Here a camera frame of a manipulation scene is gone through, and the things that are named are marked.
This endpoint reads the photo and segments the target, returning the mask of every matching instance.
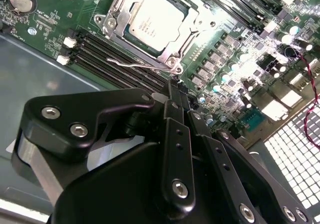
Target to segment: green circuit board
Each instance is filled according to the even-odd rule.
[[[37,9],[33,13],[25,15],[15,13],[10,7],[9,1],[2,0],[0,2],[0,20],[12,27],[10,34],[53,59],[59,56],[69,29],[86,30],[100,40],[108,42],[110,46],[122,54],[137,59],[126,48],[107,40],[94,22],[94,16],[107,13],[114,0],[36,0]],[[253,110],[245,108],[241,101],[244,94],[239,92],[243,88],[243,82],[253,83],[254,88],[250,92],[252,99],[261,89],[268,91],[279,80],[296,93],[303,90],[304,86],[302,85],[307,85],[308,79],[297,58],[289,58],[283,63],[286,71],[282,72],[279,78],[274,78],[259,63],[266,55],[278,57],[279,45],[281,44],[279,34],[287,32],[288,26],[299,28],[297,38],[304,39],[313,45],[320,44],[318,32],[320,11],[317,4],[319,0],[278,0],[286,14],[291,16],[289,19],[288,16],[280,17],[280,14],[272,14],[269,10],[261,9],[259,5],[251,1],[249,9],[252,8],[264,14],[264,22],[261,24],[266,28],[273,25],[268,34],[263,37],[262,34],[258,34],[239,22],[234,16],[229,15],[216,0],[202,1],[210,7],[216,21],[214,28],[197,36],[183,57],[181,64],[184,71],[180,79],[189,88],[191,95],[204,94],[205,103],[200,104],[201,112],[204,116],[208,114],[213,116],[214,121],[210,123],[211,128],[229,128],[235,124],[252,131],[255,128],[254,125],[259,125],[264,121],[264,117],[267,117],[256,109],[259,106],[256,106],[254,101],[252,101]],[[258,23],[256,20],[252,20],[252,16],[246,12],[246,8],[248,8],[248,4],[245,5],[245,8],[235,7],[236,11],[241,13],[244,18],[252,23]],[[35,30],[35,33],[30,34],[30,28]],[[216,56],[213,57],[213,53],[218,54],[219,59]],[[239,56],[243,53],[248,57],[246,61],[239,61]],[[310,61],[316,59],[317,52],[310,52],[308,57]],[[215,68],[211,70],[205,68],[208,75],[200,76],[201,81],[196,81],[194,78],[199,78],[198,72],[204,68],[206,61],[214,63]],[[236,71],[231,71],[231,63],[238,65]],[[83,66],[74,64],[69,68],[108,89],[118,88],[115,84],[102,78],[99,74],[83,68]],[[315,62],[314,68],[318,68],[318,63]],[[173,76],[173,74],[161,71],[155,71],[155,73],[165,78]],[[228,81],[223,81],[223,73],[228,74]],[[299,83],[293,84],[292,79],[299,73],[302,73]],[[221,89],[219,93],[213,92],[212,83],[219,84]],[[248,117],[251,116],[253,116],[251,119],[255,123],[253,126],[248,124],[248,121],[251,120]]]

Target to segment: black metal arm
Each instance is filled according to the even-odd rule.
[[[88,171],[93,149],[117,139],[144,143]],[[211,137],[172,79],[141,89],[28,101],[12,163],[54,205],[48,223],[312,223],[227,132]]]

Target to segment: dimm slot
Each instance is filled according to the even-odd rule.
[[[118,71],[123,75],[126,75],[129,79],[133,79],[137,82],[141,82],[141,84],[145,85],[146,87],[151,86],[153,89],[162,88],[161,85],[157,85],[153,81],[148,80],[147,78],[145,78],[144,75],[141,75],[136,71],[133,71],[131,68],[121,67],[113,63],[108,63],[105,59],[107,57],[112,57],[112,56],[108,56],[107,54],[106,56],[104,56],[102,53],[99,53],[97,50],[95,50],[92,46],[89,46],[89,45],[83,46],[82,49],[89,52],[94,58],[103,62],[105,65],[112,67],[115,71]]]

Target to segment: chip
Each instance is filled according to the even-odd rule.
[[[198,71],[197,71],[198,75],[203,77],[203,78],[206,78],[208,77],[209,73],[207,71],[205,71],[204,69],[200,68]]]
[[[233,105],[235,105],[233,100],[229,100],[226,104],[227,107],[232,107]]]
[[[220,59],[221,59],[221,56],[218,55],[216,52],[213,52],[213,53],[210,55],[210,58],[211,58],[213,61],[219,62]]]
[[[216,49],[219,50],[223,54],[225,54],[229,50],[225,45],[223,45],[221,43],[218,43],[216,45]]]
[[[211,71],[217,71],[219,69],[218,66],[214,65],[210,61],[206,61],[203,64],[203,67],[205,67],[206,69],[211,70]]]
[[[264,48],[264,44],[263,43],[257,43],[257,45],[256,45],[256,49],[257,50],[262,50],[263,48]]]
[[[197,76],[193,76],[191,78],[191,82],[196,84],[196,85],[201,85],[202,84],[202,80],[200,78],[198,78]]]
[[[255,76],[259,76],[261,74],[261,72],[259,70],[256,70],[254,73],[253,73]]]
[[[143,0],[130,24],[129,33],[153,49],[162,51],[169,42],[178,38],[184,18],[183,12],[167,0]]]
[[[231,87],[233,87],[233,86],[235,86],[236,84],[235,84],[235,81],[230,80],[229,83],[228,83],[228,85],[231,86]]]
[[[230,35],[226,35],[225,38],[223,39],[227,44],[233,45],[235,43],[235,39],[232,38]]]

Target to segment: mounting hole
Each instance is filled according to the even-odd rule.
[[[179,143],[177,145],[175,145],[175,146],[178,148],[178,150],[183,150],[183,146],[180,145]]]
[[[229,167],[229,166],[227,166],[226,164],[223,164],[222,166],[223,166],[223,167],[224,167],[224,169],[226,169],[227,171],[230,171],[230,167]]]
[[[176,130],[176,131],[177,131],[176,133],[177,133],[178,135],[183,135],[183,132],[182,132],[182,131],[180,131],[180,130]]]
[[[98,24],[100,24],[101,21],[102,21],[101,17],[96,17],[95,20],[96,20],[96,22],[97,22]]]

